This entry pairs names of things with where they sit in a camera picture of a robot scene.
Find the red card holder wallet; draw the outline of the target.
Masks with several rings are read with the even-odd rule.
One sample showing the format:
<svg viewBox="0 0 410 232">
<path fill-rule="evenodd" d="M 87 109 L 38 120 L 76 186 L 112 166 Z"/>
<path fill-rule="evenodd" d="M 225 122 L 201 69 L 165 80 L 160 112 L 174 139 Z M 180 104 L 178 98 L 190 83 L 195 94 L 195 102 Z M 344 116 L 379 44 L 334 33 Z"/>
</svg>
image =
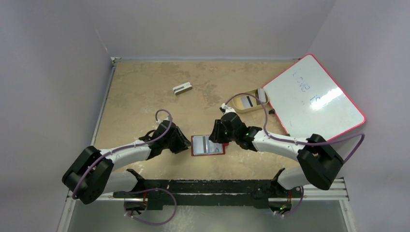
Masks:
<svg viewBox="0 0 410 232">
<path fill-rule="evenodd" d="M 209 135 L 195 135 L 191 137 L 191 155 L 193 157 L 223 155 L 228 145 L 210 141 Z"/>
</svg>

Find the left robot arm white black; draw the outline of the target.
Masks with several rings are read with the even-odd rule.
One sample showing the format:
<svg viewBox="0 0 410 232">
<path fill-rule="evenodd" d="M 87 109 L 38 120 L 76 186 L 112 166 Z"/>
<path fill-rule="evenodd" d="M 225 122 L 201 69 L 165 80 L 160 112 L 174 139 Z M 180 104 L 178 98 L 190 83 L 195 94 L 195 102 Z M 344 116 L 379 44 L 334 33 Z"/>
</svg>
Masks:
<svg viewBox="0 0 410 232">
<path fill-rule="evenodd" d="M 111 149 L 87 146 L 62 177 L 62 183 L 84 204 L 94 202 L 113 182 L 111 173 L 129 164 L 152 159 L 169 150 L 173 154 L 189 149 L 191 142 L 172 121 L 162 121 L 156 130 L 149 131 L 134 142 Z"/>
</svg>

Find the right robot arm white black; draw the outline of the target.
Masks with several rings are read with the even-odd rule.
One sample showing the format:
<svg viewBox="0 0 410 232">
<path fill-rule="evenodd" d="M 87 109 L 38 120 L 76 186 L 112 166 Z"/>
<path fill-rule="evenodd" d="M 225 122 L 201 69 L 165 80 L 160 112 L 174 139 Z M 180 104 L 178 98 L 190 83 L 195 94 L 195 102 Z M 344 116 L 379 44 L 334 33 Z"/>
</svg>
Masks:
<svg viewBox="0 0 410 232">
<path fill-rule="evenodd" d="M 282 135 L 278 138 L 275 140 L 271 134 L 266 135 L 260 127 L 246 126 L 233 112 L 216 119 L 209 136 L 213 143 L 235 142 L 244 150 L 273 153 L 297 161 L 297 167 L 279 171 L 274 177 L 271 190 L 276 196 L 282 197 L 290 189 L 308 184 L 321 190 L 331 187 L 344 161 L 330 145 L 319 145 L 326 142 L 322 136 L 312 134 L 307 139 L 311 145 L 286 143 L 286 136 Z"/>
</svg>

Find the loose card in tray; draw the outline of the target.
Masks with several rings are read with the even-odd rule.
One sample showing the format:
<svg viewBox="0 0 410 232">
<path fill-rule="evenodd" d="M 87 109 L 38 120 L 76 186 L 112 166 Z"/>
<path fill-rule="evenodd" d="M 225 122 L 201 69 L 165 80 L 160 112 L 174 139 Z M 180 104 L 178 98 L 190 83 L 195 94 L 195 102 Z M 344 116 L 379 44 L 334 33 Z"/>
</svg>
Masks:
<svg viewBox="0 0 410 232">
<path fill-rule="evenodd" d="M 243 108 L 244 109 L 249 109 L 255 106 L 254 102 L 253 102 L 253 97 L 249 96 L 249 95 L 245 95 L 243 97 L 240 98 Z"/>
</svg>

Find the stack of white cards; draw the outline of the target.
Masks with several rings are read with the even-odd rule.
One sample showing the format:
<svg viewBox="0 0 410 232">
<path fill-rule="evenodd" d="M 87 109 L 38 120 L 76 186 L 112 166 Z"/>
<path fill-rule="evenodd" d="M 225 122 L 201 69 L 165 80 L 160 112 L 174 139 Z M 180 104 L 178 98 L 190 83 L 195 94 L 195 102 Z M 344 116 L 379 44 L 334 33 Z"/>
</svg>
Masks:
<svg viewBox="0 0 410 232">
<path fill-rule="evenodd" d="M 261 104 L 265 104 L 268 102 L 268 98 L 266 97 L 266 93 L 263 88 L 257 89 L 258 99 L 260 100 Z"/>
</svg>

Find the white grey card reader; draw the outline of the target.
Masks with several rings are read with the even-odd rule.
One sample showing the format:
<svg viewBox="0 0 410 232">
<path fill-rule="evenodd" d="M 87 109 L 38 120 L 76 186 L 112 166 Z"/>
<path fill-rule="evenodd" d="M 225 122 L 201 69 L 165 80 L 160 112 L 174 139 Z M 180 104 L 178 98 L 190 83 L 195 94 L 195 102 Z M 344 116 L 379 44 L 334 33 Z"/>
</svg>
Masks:
<svg viewBox="0 0 410 232">
<path fill-rule="evenodd" d="M 180 84 L 173 88 L 173 93 L 177 96 L 192 89 L 190 82 Z"/>
</svg>

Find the beige oval tray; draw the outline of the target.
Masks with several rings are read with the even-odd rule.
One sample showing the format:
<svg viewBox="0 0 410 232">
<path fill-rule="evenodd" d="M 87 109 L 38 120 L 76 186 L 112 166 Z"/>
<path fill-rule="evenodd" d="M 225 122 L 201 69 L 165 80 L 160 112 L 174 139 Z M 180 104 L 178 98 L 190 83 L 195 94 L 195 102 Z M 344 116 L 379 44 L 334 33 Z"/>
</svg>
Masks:
<svg viewBox="0 0 410 232">
<path fill-rule="evenodd" d="M 232 107 L 238 113 L 261 109 L 269 103 L 269 97 L 263 88 L 257 88 L 233 97 Z"/>
</svg>

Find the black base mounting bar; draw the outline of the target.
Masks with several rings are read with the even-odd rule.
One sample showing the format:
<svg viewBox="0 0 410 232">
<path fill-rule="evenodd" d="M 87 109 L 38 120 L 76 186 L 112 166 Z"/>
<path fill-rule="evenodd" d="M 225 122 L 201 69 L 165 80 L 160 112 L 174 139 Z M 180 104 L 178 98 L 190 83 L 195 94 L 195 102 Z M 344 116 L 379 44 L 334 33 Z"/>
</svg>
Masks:
<svg viewBox="0 0 410 232">
<path fill-rule="evenodd" d="M 286 190 L 273 179 L 198 180 L 144 179 L 137 172 L 131 190 L 114 192 L 114 198 L 140 198 L 149 210 L 166 205 L 178 206 L 251 206 L 273 212 L 290 211 L 292 200 L 302 196 L 301 187 Z"/>
</svg>

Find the pink-framed whiteboard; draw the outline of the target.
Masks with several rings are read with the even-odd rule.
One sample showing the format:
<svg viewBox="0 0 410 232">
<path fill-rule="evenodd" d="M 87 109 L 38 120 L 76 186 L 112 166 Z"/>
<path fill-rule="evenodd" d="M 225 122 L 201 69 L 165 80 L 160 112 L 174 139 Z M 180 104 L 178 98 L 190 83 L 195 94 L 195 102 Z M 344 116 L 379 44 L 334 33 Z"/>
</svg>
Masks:
<svg viewBox="0 0 410 232">
<path fill-rule="evenodd" d="M 362 110 L 312 54 L 302 57 L 263 88 L 292 137 L 315 133 L 332 140 L 366 122 Z"/>
</svg>

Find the aluminium table frame rail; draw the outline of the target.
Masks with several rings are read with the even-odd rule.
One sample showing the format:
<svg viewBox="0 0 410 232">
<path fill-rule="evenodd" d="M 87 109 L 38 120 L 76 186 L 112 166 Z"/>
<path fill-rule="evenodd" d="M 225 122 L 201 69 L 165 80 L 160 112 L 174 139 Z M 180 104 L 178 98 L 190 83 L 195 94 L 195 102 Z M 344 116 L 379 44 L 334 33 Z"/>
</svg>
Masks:
<svg viewBox="0 0 410 232">
<path fill-rule="evenodd" d="M 298 161 L 295 169 L 280 169 L 271 180 L 151 180 L 133 169 L 117 174 L 115 169 L 152 159 L 164 150 L 177 154 L 192 146 L 171 116 L 159 122 L 157 129 L 133 143 L 113 149 L 86 147 L 62 177 L 73 199 L 90 204 L 102 194 L 113 193 L 125 199 L 125 216 L 141 221 L 144 210 L 161 210 L 165 205 L 178 206 L 253 206 L 271 209 L 275 215 L 289 216 L 295 208 L 290 203 L 273 206 L 270 198 L 290 197 L 296 188 L 311 184 L 329 190 L 345 160 L 331 142 L 318 134 L 303 141 L 269 133 L 266 128 L 248 127 L 236 111 L 223 104 L 221 119 L 214 123 L 210 141 L 219 145 L 235 142 L 242 149 L 269 152 Z"/>
</svg>

